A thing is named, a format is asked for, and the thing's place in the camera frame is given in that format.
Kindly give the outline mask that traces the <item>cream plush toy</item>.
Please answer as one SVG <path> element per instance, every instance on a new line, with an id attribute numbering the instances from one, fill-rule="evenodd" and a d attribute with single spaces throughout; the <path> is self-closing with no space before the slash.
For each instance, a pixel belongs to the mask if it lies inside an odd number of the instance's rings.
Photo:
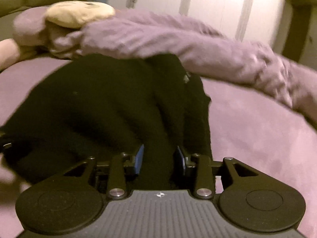
<path id="1" fill-rule="evenodd" d="M 45 17 L 56 25 L 79 29 L 87 23 L 107 19 L 115 14 L 112 6 L 102 2 L 65 1 L 51 5 Z"/>

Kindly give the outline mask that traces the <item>pink pillow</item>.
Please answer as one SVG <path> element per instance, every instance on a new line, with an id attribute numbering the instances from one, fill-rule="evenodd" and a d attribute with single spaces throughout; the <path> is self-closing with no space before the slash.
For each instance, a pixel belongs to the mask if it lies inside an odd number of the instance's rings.
<path id="1" fill-rule="evenodd" d="M 34 47 L 20 46 L 14 39 L 5 39 L 0 42 L 0 70 L 3 71 L 13 64 L 36 56 Z"/>

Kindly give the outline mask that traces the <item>black fleece garment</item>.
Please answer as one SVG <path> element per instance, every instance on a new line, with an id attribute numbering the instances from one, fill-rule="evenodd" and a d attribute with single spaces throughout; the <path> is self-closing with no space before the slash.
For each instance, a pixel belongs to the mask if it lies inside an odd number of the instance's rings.
<path id="1" fill-rule="evenodd" d="M 208 108 L 201 78 L 177 56 L 119 60 L 90 54 L 40 82 L 3 127 L 4 158 L 38 183 L 89 156 L 144 147 L 138 189 L 178 185 L 178 149 L 211 156 Z"/>

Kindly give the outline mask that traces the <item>purple rumpled duvet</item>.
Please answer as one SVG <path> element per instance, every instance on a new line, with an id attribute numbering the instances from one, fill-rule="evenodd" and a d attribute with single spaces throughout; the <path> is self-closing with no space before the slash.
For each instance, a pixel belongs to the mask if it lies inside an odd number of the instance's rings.
<path id="1" fill-rule="evenodd" d="M 100 53 L 129 59 L 174 54 L 189 72 L 251 86 L 316 124 L 316 71 L 267 45 L 227 38 L 187 16 L 133 9 L 86 22 L 78 12 L 53 6 L 46 19 L 74 29 L 61 41 L 73 48 L 75 55 Z"/>

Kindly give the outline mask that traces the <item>purple bed sheet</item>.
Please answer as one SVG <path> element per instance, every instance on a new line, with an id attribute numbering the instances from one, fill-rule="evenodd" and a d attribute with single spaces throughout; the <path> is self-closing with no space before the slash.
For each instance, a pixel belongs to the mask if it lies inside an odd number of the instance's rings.
<path id="1" fill-rule="evenodd" d="M 1 125 L 29 91 L 67 61 L 50 57 L 14 64 L 1 73 Z M 209 124 L 215 160 L 231 156 L 297 189 L 306 213 L 298 230 L 316 237 L 316 129 L 301 114 L 254 89 L 202 79 L 211 97 Z M 1 165 L 1 237 L 21 227 L 14 202 L 28 185 Z"/>

